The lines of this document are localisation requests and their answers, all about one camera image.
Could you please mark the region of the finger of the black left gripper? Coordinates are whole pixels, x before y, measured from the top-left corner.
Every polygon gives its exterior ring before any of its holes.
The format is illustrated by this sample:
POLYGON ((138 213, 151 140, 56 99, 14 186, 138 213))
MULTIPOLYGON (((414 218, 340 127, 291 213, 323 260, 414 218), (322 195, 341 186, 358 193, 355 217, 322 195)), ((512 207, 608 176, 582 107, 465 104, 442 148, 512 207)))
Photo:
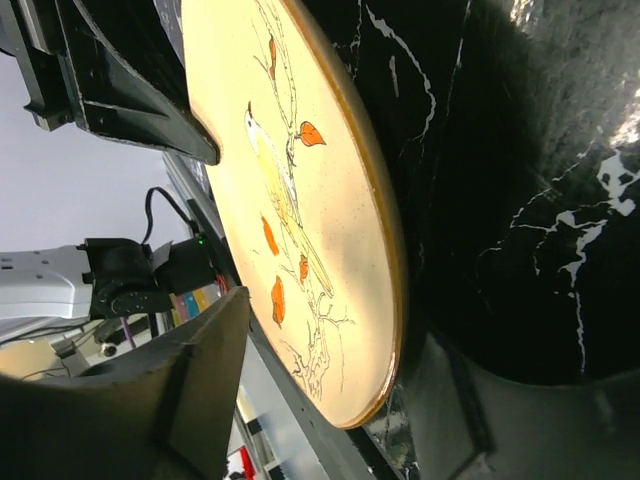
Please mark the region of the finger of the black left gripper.
POLYGON ((191 111, 186 74, 150 1, 59 1, 59 61, 76 125, 206 165, 219 147, 191 111))

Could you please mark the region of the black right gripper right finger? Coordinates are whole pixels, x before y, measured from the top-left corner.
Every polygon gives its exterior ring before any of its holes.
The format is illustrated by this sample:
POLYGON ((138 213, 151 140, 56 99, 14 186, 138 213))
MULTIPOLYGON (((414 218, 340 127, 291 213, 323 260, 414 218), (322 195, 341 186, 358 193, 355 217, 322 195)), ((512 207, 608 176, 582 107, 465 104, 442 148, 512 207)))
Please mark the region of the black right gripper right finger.
POLYGON ((491 374, 432 333, 403 375, 425 479, 636 479, 639 373, 541 387, 491 374))

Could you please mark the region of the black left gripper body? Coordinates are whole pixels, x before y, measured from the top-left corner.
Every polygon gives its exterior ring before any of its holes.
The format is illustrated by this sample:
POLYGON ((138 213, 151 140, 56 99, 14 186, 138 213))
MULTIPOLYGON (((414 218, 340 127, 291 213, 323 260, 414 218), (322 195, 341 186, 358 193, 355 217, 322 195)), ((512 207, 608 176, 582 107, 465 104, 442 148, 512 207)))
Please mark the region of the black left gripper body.
POLYGON ((73 1, 3 1, 1 51, 15 58, 36 125, 54 131, 76 121, 69 47, 73 1))

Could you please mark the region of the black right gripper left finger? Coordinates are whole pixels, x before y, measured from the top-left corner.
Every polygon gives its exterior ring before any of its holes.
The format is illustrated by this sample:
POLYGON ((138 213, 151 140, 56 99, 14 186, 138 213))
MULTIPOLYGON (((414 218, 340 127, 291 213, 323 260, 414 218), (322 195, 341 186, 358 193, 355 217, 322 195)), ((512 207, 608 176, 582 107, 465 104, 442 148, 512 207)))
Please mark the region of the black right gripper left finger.
POLYGON ((5 479, 220 479, 250 323, 235 287, 75 377, 1 380, 5 479))

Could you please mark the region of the yellow floral plate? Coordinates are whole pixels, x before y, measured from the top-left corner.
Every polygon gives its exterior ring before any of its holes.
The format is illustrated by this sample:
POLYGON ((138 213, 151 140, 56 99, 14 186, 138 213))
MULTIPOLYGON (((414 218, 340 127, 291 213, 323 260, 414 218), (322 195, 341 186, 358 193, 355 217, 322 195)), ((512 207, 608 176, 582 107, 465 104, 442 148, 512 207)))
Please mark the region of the yellow floral plate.
POLYGON ((388 398, 408 319, 406 256, 384 155, 358 91, 300 1, 181 6, 191 110, 251 308, 333 426, 388 398))

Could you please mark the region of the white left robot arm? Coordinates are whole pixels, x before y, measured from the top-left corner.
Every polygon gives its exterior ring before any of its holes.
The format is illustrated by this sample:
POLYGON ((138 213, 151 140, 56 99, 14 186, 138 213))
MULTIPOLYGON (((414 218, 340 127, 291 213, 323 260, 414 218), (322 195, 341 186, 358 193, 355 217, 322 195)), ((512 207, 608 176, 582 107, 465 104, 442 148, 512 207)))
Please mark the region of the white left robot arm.
MULTIPOLYGON (((67 124, 105 140, 219 162, 195 118, 186 73, 151 1, 5 1, 1 49, 13 56, 44 130, 67 124)), ((171 308, 173 296, 224 270, 224 247, 200 218, 191 238, 93 238, 1 257, 1 341, 62 334, 91 320, 171 308)))

